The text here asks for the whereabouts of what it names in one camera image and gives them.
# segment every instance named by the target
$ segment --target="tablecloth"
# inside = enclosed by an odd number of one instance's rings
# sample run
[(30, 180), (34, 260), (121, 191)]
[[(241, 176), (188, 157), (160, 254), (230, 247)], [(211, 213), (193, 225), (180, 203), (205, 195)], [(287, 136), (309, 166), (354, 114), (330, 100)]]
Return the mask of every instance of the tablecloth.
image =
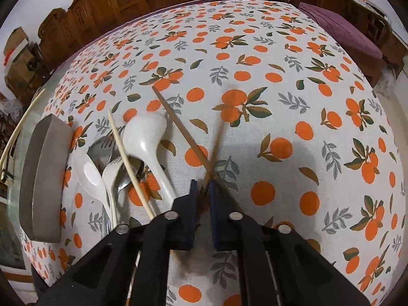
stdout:
[[(260, 224), (293, 226), (379, 304), (398, 262), (405, 191), (387, 117), (356, 64), (305, 14), (285, 3), (196, 4), (134, 21), (84, 49), (51, 97), (55, 114), (75, 129), (71, 151), (87, 150), (137, 114), (164, 113), (151, 86), (211, 156), (219, 119), (226, 123), (216, 170), (243, 211)], [(174, 123), (158, 150), (178, 196), (205, 168)], [(153, 207), (170, 208), (147, 172)], [(148, 217), (130, 188), (120, 206), (131, 224)], [(171, 262), (168, 306), (236, 306), (237, 258), (215, 252), (209, 220), (182, 277)], [(24, 249), (51, 285), (101, 238), (101, 204), (78, 184), (69, 158), (61, 206), (61, 240)]]

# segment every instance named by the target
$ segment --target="white wall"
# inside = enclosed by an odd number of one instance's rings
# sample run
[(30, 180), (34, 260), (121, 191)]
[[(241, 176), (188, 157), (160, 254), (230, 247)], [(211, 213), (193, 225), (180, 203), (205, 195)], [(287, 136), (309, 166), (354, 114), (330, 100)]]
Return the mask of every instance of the white wall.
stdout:
[(391, 4), (387, 0), (368, 0), (373, 2), (376, 6), (378, 6), (383, 12), (385, 12), (388, 16), (388, 22), (392, 28), (392, 30), (398, 34), (401, 39), (408, 44), (408, 33), (407, 30), (404, 28), (401, 20), (399, 19), (397, 13), (392, 8)]
[(4, 83), (5, 67), (3, 50), (11, 32), (21, 26), (29, 37), (30, 42), (39, 42), (37, 32), (41, 22), (54, 8), (64, 8), (71, 5), (72, 0), (18, 0), (4, 24), (0, 28), (0, 92), (7, 98), (13, 99), (13, 93)]

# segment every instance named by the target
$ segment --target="wooden headboard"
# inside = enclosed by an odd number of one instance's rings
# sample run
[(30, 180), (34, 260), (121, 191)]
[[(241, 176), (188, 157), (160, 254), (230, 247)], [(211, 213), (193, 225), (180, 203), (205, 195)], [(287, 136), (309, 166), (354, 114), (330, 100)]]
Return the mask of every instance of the wooden headboard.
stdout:
[(152, 11), (195, 0), (73, 0), (53, 9), (38, 29), (40, 50), (54, 69), (102, 34)]

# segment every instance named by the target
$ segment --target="plastic bag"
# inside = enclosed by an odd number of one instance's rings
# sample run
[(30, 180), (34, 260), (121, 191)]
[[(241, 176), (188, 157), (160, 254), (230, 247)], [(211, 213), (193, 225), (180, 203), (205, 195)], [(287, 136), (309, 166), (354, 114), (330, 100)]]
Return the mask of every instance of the plastic bag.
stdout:
[(23, 116), (24, 109), (18, 99), (4, 99), (0, 101), (0, 104), (3, 106), (2, 110), (6, 115), (10, 115), (11, 119), (18, 123)]
[(395, 88), (395, 71), (390, 67), (383, 67), (381, 78), (375, 85), (374, 89), (376, 92), (381, 93), (385, 97), (389, 97), (394, 93)]

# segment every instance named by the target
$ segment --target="metal bolt head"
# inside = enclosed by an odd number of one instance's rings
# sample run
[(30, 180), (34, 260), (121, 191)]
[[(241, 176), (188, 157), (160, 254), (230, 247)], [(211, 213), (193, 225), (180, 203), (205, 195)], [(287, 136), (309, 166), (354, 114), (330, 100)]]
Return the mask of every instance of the metal bolt head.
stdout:
[(278, 226), (278, 231), (286, 235), (292, 231), (292, 228), (288, 226), (287, 224), (281, 224), (280, 226)]
[(164, 213), (164, 217), (168, 220), (175, 220), (176, 218), (178, 218), (178, 213), (170, 210)]
[(129, 226), (127, 224), (119, 224), (115, 231), (119, 234), (119, 235), (125, 235), (129, 232)]
[(232, 212), (229, 214), (229, 218), (233, 221), (239, 221), (243, 218), (244, 216), (240, 212)]

